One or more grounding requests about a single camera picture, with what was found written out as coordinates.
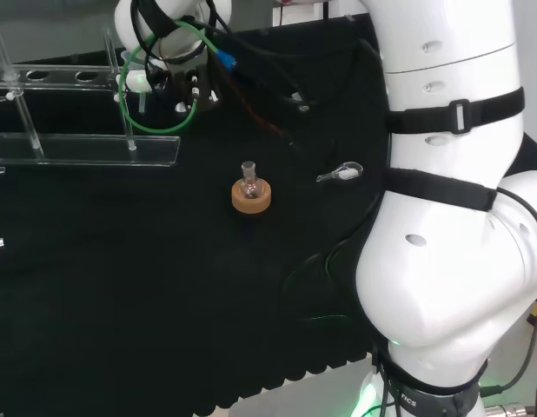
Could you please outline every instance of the green light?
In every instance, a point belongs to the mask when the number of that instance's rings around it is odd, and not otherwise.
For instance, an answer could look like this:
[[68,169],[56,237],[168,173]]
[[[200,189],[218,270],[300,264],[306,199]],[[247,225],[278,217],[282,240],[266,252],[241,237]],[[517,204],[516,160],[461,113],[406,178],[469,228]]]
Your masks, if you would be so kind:
[[373,384],[369,384],[359,394],[359,402],[355,406],[355,410],[351,417],[361,417],[367,410],[369,410],[376,400],[376,390]]

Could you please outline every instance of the black fabric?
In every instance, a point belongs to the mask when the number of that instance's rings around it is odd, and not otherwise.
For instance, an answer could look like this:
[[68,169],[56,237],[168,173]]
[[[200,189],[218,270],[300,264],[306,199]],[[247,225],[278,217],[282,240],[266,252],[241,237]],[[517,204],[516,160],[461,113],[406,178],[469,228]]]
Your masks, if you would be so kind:
[[488,212],[496,190],[415,169],[387,169],[384,187],[397,194]]
[[[458,125],[457,108],[459,105],[463,107],[463,129],[459,129]],[[434,132],[451,132],[461,135],[471,131],[472,128],[516,116],[524,108],[525,94],[522,87],[504,96],[479,102],[456,100],[447,107],[389,111],[387,131],[405,135]]]
[[[366,17],[357,29],[369,36]],[[330,19],[245,36],[292,53],[353,35],[346,19]],[[267,85],[286,85],[235,46],[223,48]],[[107,64],[97,56],[77,63]],[[349,60],[338,53],[282,65],[319,97],[332,94]],[[259,129],[220,80],[221,107],[180,132],[175,167],[8,167],[0,176],[0,413],[203,416],[284,378],[365,357],[364,327],[282,319],[278,307],[282,278],[356,227],[380,192],[386,95],[379,66],[369,54],[361,60],[345,95],[310,117],[248,91],[255,110],[289,130],[315,166],[329,172],[357,161],[359,181],[317,184],[317,173]],[[39,131],[123,132],[108,92],[25,95]],[[137,121],[170,125],[152,97],[155,115],[146,120],[138,97],[128,100]],[[21,129],[14,104],[0,103],[0,132]],[[231,205],[247,160],[273,190],[258,217]],[[297,314],[322,292],[314,285],[298,281],[288,294]],[[318,301],[309,314],[345,303]]]
[[166,15],[156,4],[156,0],[131,0],[137,2],[137,9],[143,20],[149,26],[156,37],[166,37],[174,30],[178,29],[178,25]]

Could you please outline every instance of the white wall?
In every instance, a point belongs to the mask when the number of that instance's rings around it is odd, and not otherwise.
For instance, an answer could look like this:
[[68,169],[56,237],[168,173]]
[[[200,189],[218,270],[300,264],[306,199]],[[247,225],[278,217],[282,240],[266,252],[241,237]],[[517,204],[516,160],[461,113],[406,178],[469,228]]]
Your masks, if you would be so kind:
[[526,89],[525,131],[537,142],[537,0],[513,1],[521,81]]

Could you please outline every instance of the black cloth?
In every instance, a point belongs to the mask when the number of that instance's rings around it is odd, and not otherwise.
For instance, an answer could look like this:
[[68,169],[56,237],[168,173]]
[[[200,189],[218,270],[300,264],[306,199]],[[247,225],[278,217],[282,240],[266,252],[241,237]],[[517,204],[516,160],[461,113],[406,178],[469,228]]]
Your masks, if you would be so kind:
[[[351,41],[350,26],[338,19],[248,37],[304,53]],[[357,29],[370,37],[366,19]],[[226,50],[267,85],[287,88],[245,52]],[[317,98],[333,92],[349,59],[284,65]],[[357,161],[359,181],[317,185],[311,165],[223,87],[221,108],[181,132],[171,169],[8,167],[0,176],[0,413],[208,415],[284,378],[363,358],[363,328],[280,320],[278,288],[347,234],[379,192],[386,97],[372,59],[363,56],[342,98],[310,116],[249,92],[310,162],[330,171]],[[110,93],[26,98],[39,131],[121,133]],[[129,101],[138,118],[136,97]],[[162,106],[158,115],[147,122],[169,126]],[[0,104],[0,132],[20,129],[13,104]],[[230,200],[247,160],[273,190],[269,210],[254,218]],[[287,302],[300,306],[307,293],[297,294]]]

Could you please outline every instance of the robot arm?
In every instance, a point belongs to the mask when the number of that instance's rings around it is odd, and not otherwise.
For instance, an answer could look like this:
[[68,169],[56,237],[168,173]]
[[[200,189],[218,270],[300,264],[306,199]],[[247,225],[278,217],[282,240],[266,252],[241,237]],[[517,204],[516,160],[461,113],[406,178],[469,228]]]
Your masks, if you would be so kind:
[[[208,8],[197,0],[157,2],[173,18],[209,19]],[[504,185],[537,209],[537,173],[502,180],[523,137],[521,112],[473,129],[466,112],[471,103],[520,89],[511,0],[364,4],[380,45],[391,112],[447,108],[455,124],[445,131],[394,132],[391,169],[491,190]],[[216,6],[228,21],[230,1],[217,0]],[[121,0],[116,28],[131,50],[137,40],[129,9],[130,0]],[[150,29],[139,19],[147,36]],[[181,51],[195,40],[178,30],[166,39],[166,49]],[[391,341],[391,361],[420,382],[416,389],[461,387],[537,297],[537,223],[504,195],[492,209],[478,210],[387,191],[356,281],[365,314]],[[368,385],[381,398],[388,395],[380,375],[365,381]],[[404,397],[398,400],[404,417],[427,417]],[[481,400],[457,417],[467,415],[484,416]]]
[[[121,0],[116,6],[114,21],[116,31],[122,44],[126,50],[132,51],[139,46],[136,34],[131,24],[131,1]],[[202,0],[156,0],[158,6],[166,13],[167,16],[177,19],[179,17],[189,15],[193,16],[197,21],[208,23],[210,16],[210,8]],[[232,14],[231,0],[215,0],[216,10],[224,21],[229,21]],[[143,38],[149,36],[152,31],[145,23],[140,13],[137,13],[137,27]],[[176,57],[185,55],[195,48],[199,43],[197,36],[190,34],[185,30],[176,30],[162,40],[162,52],[167,56]],[[159,55],[158,46],[154,50],[156,55]]]

